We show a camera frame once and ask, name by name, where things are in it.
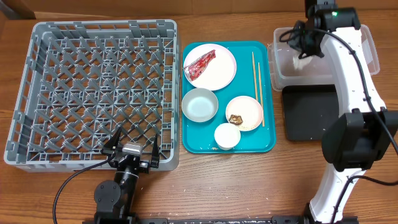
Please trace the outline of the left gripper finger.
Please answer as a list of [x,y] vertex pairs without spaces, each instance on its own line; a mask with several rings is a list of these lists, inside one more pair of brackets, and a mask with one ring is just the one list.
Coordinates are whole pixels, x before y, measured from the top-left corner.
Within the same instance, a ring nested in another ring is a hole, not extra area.
[[119,141],[122,133],[122,127],[119,127],[115,134],[103,145],[101,149],[102,155],[112,156],[116,151],[119,150]]
[[157,169],[159,167],[159,147],[157,143],[158,134],[154,136],[153,148],[151,153],[150,167]]

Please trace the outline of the white tissue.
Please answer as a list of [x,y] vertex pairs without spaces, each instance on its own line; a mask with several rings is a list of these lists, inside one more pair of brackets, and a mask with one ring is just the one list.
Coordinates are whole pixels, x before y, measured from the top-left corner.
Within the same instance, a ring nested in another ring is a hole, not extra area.
[[294,55],[293,56],[293,66],[295,70],[303,70],[304,67],[306,67],[307,65],[310,64],[310,62],[312,61],[312,56],[311,57],[306,57],[306,58],[302,58],[299,59],[298,55]]

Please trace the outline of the grey bowl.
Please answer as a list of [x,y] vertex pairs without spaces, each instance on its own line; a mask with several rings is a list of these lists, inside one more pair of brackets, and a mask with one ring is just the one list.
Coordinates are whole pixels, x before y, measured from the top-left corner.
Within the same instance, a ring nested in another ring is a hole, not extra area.
[[204,123],[212,119],[218,111],[216,95],[205,88],[194,88],[182,99],[182,112],[191,121]]

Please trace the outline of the white cup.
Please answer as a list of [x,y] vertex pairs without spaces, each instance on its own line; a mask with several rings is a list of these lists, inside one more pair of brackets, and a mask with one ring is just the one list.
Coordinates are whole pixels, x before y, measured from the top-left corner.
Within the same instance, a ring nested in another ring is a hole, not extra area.
[[215,129],[214,138],[220,149],[228,151],[238,145],[241,133],[234,124],[223,123]]

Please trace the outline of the brown food scrap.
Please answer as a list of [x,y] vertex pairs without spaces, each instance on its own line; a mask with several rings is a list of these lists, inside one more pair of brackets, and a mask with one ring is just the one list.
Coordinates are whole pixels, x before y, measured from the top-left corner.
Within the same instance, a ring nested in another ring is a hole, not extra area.
[[239,126],[243,123],[243,119],[240,115],[232,114],[228,120],[229,123]]

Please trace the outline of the red snack wrapper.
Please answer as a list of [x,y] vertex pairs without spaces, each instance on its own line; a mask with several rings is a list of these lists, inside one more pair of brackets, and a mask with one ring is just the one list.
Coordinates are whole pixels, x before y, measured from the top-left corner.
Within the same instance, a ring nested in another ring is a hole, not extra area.
[[183,68],[184,74],[190,81],[196,80],[207,68],[208,64],[216,58],[215,50],[211,50],[201,57],[197,58],[191,64]]

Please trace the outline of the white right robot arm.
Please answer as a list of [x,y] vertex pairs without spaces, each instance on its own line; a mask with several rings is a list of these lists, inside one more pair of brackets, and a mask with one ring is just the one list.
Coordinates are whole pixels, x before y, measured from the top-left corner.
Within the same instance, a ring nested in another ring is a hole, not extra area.
[[307,21],[297,21],[281,42],[331,64],[339,104],[339,118],[323,134],[326,170],[314,198],[307,204],[301,223],[357,223],[343,218],[343,209],[359,179],[385,185],[366,176],[387,148],[397,147],[397,112],[389,111],[379,96],[366,65],[361,23],[353,7],[340,8],[334,1],[306,1]]

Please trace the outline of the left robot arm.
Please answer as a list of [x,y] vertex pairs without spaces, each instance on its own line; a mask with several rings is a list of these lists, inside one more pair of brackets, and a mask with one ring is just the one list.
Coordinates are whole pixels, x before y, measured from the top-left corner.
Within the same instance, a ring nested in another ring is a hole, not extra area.
[[100,183],[94,192],[96,213],[94,223],[137,223],[131,205],[140,173],[148,174],[159,167],[158,135],[154,136],[151,159],[141,159],[143,145],[128,142],[120,145],[122,129],[104,144],[101,153],[109,157],[108,164],[116,169],[113,180]]

